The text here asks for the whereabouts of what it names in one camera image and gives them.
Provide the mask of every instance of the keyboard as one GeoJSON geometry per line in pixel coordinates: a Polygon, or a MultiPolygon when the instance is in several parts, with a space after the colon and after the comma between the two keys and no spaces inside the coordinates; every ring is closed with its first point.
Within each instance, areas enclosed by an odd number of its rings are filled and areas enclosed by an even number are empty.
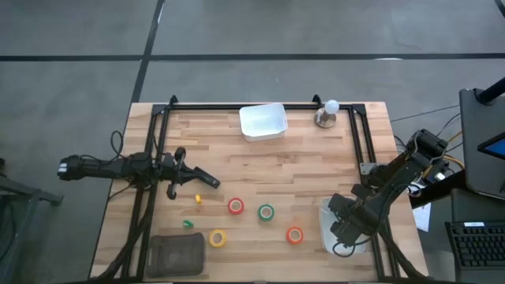
{"type": "Polygon", "coordinates": [[[505,268],[505,222],[446,222],[460,270],[505,268]]]}

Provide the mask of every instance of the red tape roll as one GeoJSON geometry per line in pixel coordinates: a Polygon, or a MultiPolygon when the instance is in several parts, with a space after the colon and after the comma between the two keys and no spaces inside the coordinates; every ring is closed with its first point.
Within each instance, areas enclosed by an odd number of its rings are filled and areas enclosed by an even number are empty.
{"type": "Polygon", "coordinates": [[[228,202],[228,211],[233,215],[239,215],[244,211],[244,201],[240,198],[232,198],[228,202]]]}
{"type": "Polygon", "coordinates": [[[300,244],[303,241],[303,231],[298,227],[290,227],[286,232],[287,241],[292,244],[300,244]]]}

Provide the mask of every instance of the yellow tape roll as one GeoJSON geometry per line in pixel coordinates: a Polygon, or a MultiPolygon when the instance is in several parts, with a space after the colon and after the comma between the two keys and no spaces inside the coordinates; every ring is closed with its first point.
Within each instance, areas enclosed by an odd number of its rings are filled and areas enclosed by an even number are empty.
{"type": "Polygon", "coordinates": [[[226,233],[222,230],[213,230],[208,236],[208,242],[215,248],[221,248],[226,244],[226,233]]]}

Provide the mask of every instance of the gray floor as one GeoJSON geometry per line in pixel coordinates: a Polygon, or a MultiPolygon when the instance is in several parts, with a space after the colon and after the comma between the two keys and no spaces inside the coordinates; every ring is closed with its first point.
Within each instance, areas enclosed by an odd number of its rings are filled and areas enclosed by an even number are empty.
{"type": "MultiPolygon", "coordinates": [[[[142,54],[155,0],[0,2],[0,55],[142,54]]],[[[153,54],[505,52],[505,19],[492,0],[167,0],[153,54]]],[[[125,126],[139,62],[0,62],[0,157],[7,174],[65,195],[40,206],[19,283],[87,277],[109,181],[59,181],[64,156],[112,156],[125,126]]],[[[385,101],[393,130],[437,132],[461,88],[486,88],[505,60],[151,62],[141,102],[385,101]]],[[[454,123],[443,137],[459,131],[454,123]]],[[[462,150],[453,155],[462,159],[462,150]]],[[[420,233],[430,274],[452,260],[443,231],[450,202],[420,233]]]]}

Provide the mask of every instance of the wooden table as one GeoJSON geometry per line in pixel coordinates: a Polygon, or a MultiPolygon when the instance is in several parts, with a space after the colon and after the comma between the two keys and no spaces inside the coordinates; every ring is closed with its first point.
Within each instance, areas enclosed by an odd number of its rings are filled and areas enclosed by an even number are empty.
{"type": "MultiPolygon", "coordinates": [[[[365,105],[377,160],[388,163],[397,156],[397,151],[386,105],[365,105]]],[[[132,105],[124,155],[144,150],[151,108],[150,103],[132,105]]],[[[335,192],[352,196],[351,187],[359,182],[359,176],[347,112],[339,111],[337,125],[331,129],[315,126],[313,115],[311,110],[288,110],[289,128],[285,137],[248,143],[242,137],[236,110],[170,112],[164,151],[174,152],[178,146],[185,147],[188,166],[199,166],[222,183],[213,189],[200,181],[191,181],[178,187],[176,200],[166,197],[168,183],[160,183],[151,235],[201,232],[207,241],[211,230],[221,229],[227,233],[227,243],[222,248],[213,248],[206,242],[206,263],[201,275],[145,278],[144,281],[376,280],[370,244],[364,253],[350,258],[333,256],[323,249],[318,215],[320,201],[335,192]],[[203,204],[195,203],[196,194],[202,196],[203,204]],[[233,197],[245,202],[241,215],[228,213],[227,203],[233,197]],[[272,221],[258,219],[257,209],[261,204],[275,208],[272,221]],[[194,229],[182,228],[184,219],[193,222],[194,229]],[[286,241],[286,230],[291,226],[303,229],[303,243],[290,245],[286,241]]],[[[361,123],[357,125],[366,160],[361,123]]],[[[125,181],[115,181],[110,194],[125,186],[125,181]]],[[[134,196],[131,189],[108,204],[92,276],[101,273],[125,244],[134,196]]],[[[426,275],[425,258],[406,194],[391,206],[390,221],[400,249],[426,275]]],[[[139,244],[133,254],[132,273],[137,267],[139,244]]],[[[389,271],[385,245],[381,244],[381,250],[389,271]]]]}

